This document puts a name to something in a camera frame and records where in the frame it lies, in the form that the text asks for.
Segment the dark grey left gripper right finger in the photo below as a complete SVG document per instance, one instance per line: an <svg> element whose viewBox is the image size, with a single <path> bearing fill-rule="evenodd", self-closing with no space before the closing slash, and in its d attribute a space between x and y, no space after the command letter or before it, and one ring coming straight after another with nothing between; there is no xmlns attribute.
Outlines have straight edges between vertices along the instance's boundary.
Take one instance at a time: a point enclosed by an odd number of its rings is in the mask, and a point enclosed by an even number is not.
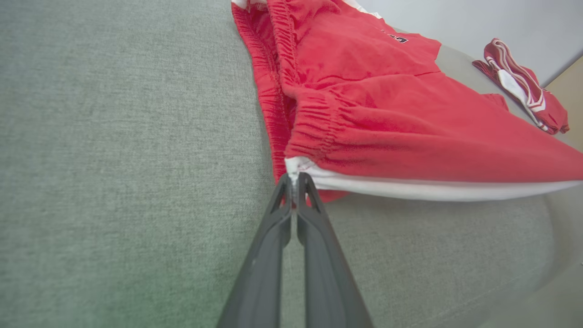
<svg viewBox="0 0 583 328"><path fill-rule="evenodd" d="M372 328L373 322L309 174L297 179L297 235L304 246L307 328Z"/></svg>

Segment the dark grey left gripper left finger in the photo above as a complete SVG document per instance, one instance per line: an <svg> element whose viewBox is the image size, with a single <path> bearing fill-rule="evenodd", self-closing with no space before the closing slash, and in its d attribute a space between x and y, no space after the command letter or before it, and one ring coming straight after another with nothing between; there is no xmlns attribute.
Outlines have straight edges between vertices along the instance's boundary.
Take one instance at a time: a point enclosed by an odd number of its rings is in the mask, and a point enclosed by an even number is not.
<svg viewBox="0 0 583 328"><path fill-rule="evenodd" d="M292 183L284 174L260 222L218 328L279 328L283 249L290 241Z"/></svg>

